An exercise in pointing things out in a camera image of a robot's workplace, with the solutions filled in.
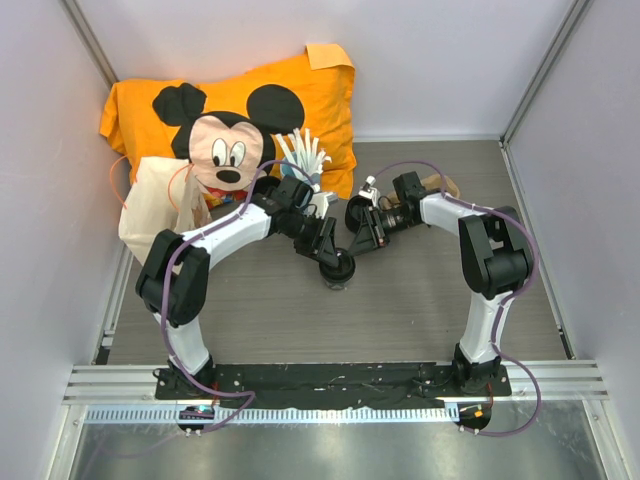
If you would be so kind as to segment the black cup lid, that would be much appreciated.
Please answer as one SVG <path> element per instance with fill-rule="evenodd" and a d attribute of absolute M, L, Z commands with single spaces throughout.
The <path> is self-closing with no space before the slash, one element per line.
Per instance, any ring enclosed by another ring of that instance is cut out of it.
<path fill-rule="evenodd" d="M 354 257 L 343 248 L 338 248 L 336 255 L 338 259 L 338 265 L 336 267 L 325 263 L 319 264 L 321 276 L 350 277 L 351 279 L 356 270 Z"/>

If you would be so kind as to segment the black cup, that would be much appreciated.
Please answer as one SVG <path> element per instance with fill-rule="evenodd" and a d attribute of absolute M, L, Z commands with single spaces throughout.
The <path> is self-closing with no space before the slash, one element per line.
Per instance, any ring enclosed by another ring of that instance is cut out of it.
<path fill-rule="evenodd" d="M 363 211 L 371 206 L 371 200 L 360 195 L 356 195 L 348 201 L 345 209 L 345 225 L 350 232 L 358 232 Z"/>
<path fill-rule="evenodd" d="M 324 276 L 323 277 L 324 283 L 325 285 L 331 289 L 331 290 L 335 290 L 335 291 L 342 291 L 345 290 L 349 281 L 350 281 L 350 277 L 332 277 L 332 276 Z"/>

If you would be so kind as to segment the paper takeout bag orange handles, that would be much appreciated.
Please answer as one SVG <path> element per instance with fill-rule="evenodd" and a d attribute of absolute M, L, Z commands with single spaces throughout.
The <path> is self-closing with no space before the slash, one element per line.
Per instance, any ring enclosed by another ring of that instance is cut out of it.
<path fill-rule="evenodd" d="M 211 215 L 187 160 L 143 157 L 122 201 L 119 238 L 143 264 L 158 233 L 206 226 Z"/>

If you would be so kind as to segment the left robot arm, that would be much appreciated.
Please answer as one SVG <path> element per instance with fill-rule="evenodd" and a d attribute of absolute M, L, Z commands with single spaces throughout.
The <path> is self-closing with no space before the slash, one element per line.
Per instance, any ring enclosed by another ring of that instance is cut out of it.
<path fill-rule="evenodd" d="M 204 345 L 198 315 L 210 271 L 243 247 L 284 235 L 297 254 L 318 263 L 323 280 L 342 288 L 353 277 L 353 257 L 334 241 L 335 220 L 320 217 L 314 189 L 291 176 L 253 194 L 230 214 L 197 230 L 156 235 L 136 293 L 159 322 L 179 388 L 200 399 L 215 384 L 215 363 Z"/>

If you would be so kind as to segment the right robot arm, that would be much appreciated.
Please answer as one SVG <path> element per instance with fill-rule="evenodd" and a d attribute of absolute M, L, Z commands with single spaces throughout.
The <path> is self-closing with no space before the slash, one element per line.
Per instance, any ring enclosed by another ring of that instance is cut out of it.
<path fill-rule="evenodd" d="M 461 268 L 471 290 L 468 319 L 456 344 L 451 380 L 465 395 L 495 379 L 502 362 L 500 340 L 516 294 L 536 268 L 528 232 L 515 209 L 489 209 L 464 202 L 446 185 L 428 188 L 415 172 L 393 180 L 395 198 L 379 205 L 375 178 L 367 178 L 346 207 L 345 224 L 355 234 L 352 256 L 387 246 L 396 232 L 418 225 L 437 227 L 459 241 Z"/>

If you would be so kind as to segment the orange Mickey Mouse pillow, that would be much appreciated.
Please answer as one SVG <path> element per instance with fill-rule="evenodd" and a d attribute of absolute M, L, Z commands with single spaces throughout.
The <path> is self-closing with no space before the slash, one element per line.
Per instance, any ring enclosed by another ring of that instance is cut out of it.
<path fill-rule="evenodd" d="M 186 160 L 208 207 L 244 199 L 255 175 L 284 171 L 279 144 L 294 132 L 325 153 L 325 190 L 351 195 L 355 68 L 337 44 L 217 83 L 129 79 L 111 88 L 99 132 L 136 171 L 142 158 Z"/>

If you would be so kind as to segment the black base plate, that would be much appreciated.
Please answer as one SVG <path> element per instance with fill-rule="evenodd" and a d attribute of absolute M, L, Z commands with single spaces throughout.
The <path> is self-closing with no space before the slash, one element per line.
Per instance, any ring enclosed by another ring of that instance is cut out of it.
<path fill-rule="evenodd" d="M 465 384 L 452 365 L 426 363 L 219 364 L 203 384 L 238 398 L 204 392 L 174 366 L 158 368 L 158 400 L 216 400 L 237 409 L 252 391 L 251 409 L 346 410 L 411 409 L 441 406 L 453 397 L 508 397 L 512 394 L 506 368 L 484 380 Z"/>

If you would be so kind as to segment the aluminium rail frame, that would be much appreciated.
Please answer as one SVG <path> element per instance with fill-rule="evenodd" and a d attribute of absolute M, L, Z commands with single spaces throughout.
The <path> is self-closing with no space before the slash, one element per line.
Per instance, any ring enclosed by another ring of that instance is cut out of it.
<path fill-rule="evenodd" d="M 483 423 L 497 408 L 543 402 L 587 405 L 607 389 L 592 361 L 503 364 L 496 378 L 461 388 L 438 363 L 226 364 L 214 393 L 181 384 L 168 368 L 77 366 L 63 403 L 86 423 L 175 423 L 186 431 L 234 425 Z"/>

